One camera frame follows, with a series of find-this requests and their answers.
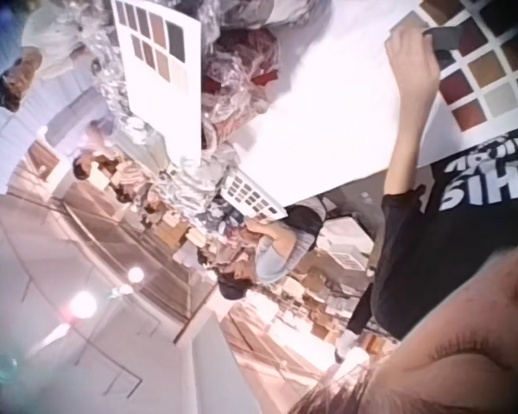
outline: gray shirt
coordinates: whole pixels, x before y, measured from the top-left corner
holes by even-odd
[[[312,197],[296,203],[297,205],[305,205],[316,211],[320,218],[326,219],[326,208],[319,198]],[[284,260],[273,248],[273,240],[264,236],[257,244],[256,249],[256,281],[260,284],[275,283],[289,272],[291,272],[300,262],[300,260],[309,251],[314,243],[314,236],[296,229],[292,229],[297,236],[294,250],[287,260]]]

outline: light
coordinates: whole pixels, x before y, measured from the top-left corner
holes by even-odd
[[[87,291],[78,293],[69,304],[69,310],[78,319],[93,317],[97,309],[96,299]]]
[[[119,286],[119,293],[121,293],[122,295],[131,295],[132,293],[134,293],[134,289],[132,288],[131,285],[120,285]]]
[[[130,283],[140,283],[144,280],[144,271],[140,267],[133,267],[128,273]]]
[[[58,325],[52,332],[48,334],[46,338],[42,341],[36,343],[26,354],[25,358],[29,359],[37,355],[41,352],[45,347],[58,341],[59,339],[65,337],[69,330],[71,329],[71,325],[69,323],[62,323]]]

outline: white shirt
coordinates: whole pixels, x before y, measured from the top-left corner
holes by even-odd
[[[78,150],[73,158],[81,155],[82,153],[92,153],[93,155],[105,155],[110,160],[113,160],[119,155],[119,152],[114,147],[114,143],[106,138],[108,136],[112,136],[115,130],[114,116],[111,113],[108,113],[107,115],[101,117],[98,119],[96,127],[102,135],[104,145],[91,139],[91,137],[88,136],[88,134],[85,132],[81,137]]]
[[[180,249],[173,254],[173,260],[188,269],[204,269],[198,262],[198,248],[191,241],[185,241]]]
[[[25,22],[21,46],[36,47],[41,53],[42,63],[36,71],[39,78],[55,78],[73,69],[71,52],[82,44],[75,23],[58,22],[62,12],[54,4],[44,3]]]

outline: color chip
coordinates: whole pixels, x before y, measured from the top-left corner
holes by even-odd
[[[176,88],[184,93],[188,93],[188,79],[186,76],[186,70],[177,59],[169,59],[169,71],[171,73],[171,82]]]
[[[463,28],[463,33],[460,38],[458,51],[463,56],[474,52],[487,43],[487,38],[483,35],[476,22],[474,22],[474,19],[469,18],[461,23],[460,26]]]
[[[169,61],[167,59],[167,56],[165,56],[159,50],[155,49],[155,57],[157,58],[157,72],[167,82],[170,82],[171,77],[169,76]]]
[[[456,63],[455,58],[452,57],[452,53],[448,50],[438,50],[435,53],[435,56],[438,60],[439,69],[443,71],[453,63]]]
[[[504,84],[485,94],[485,102],[490,107],[491,115],[498,117],[518,108],[516,96],[510,84]]]
[[[139,7],[137,7],[136,14],[138,15],[138,24],[140,25],[140,33],[142,33],[148,39],[151,39],[152,36],[149,32],[149,25],[148,25],[148,13],[146,13],[146,10],[140,9]]]
[[[505,72],[495,52],[486,53],[484,56],[469,63],[468,67],[480,88],[490,85],[505,76]]]
[[[455,109],[452,115],[457,120],[461,131],[466,131],[486,121],[482,107],[477,100]]]
[[[176,24],[165,22],[169,38],[169,53],[182,63],[185,62],[184,32]]]
[[[132,40],[132,48],[134,49],[135,51],[135,56],[139,59],[139,60],[144,60],[144,57],[142,56],[142,46],[140,44],[140,39],[138,39],[136,36],[134,36],[133,34],[130,35],[130,39]]]
[[[142,42],[142,46],[144,48],[144,58],[146,60],[146,63],[149,67],[155,69],[154,52],[152,51],[152,47],[145,41]]]
[[[149,22],[152,25],[152,34],[154,35],[154,42],[161,46],[167,47],[165,42],[165,29],[163,28],[163,19],[153,13],[149,14]]]
[[[426,0],[420,7],[439,26],[449,22],[464,8],[460,0]]]
[[[119,16],[119,22],[124,26],[127,25],[127,18],[124,15],[124,7],[121,2],[115,2],[115,6],[117,7],[117,15]]]
[[[518,35],[502,44],[502,51],[507,57],[510,68],[513,71],[518,70]]]
[[[461,70],[444,78],[439,84],[439,91],[449,105],[473,92],[472,87],[468,83],[468,79],[466,79]]]
[[[124,4],[124,7],[127,10],[127,19],[129,20],[129,27],[137,32],[138,26],[136,25],[135,8],[127,3]]]
[[[503,1],[492,1],[480,11],[480,16],[493,35],[500,36],[515,25],[510,6]]]
[[[391,28],[391,32],[394,32],[398,28],[427,28],[428,23],[424,22],[420,16],[415,12],[411,11],[408,15],[403,17],[394,27]]]

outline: hand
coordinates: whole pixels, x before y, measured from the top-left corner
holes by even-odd
[[[71,52],[71,60],[78,60],[86,54],[90,54],[90,51],[86,48],[85,45],[81,45]]]
[[[255,218],[246,218],[245,219],[245,227],[248,228],[249,231],[253,233],[262,233],[264,229],[264,225],[256,220]]]
[[[397,29],[386,41],[386,53],[401,96],[401,107],[429,113],[438,92],[439,65],[432,36],[420,28]]]

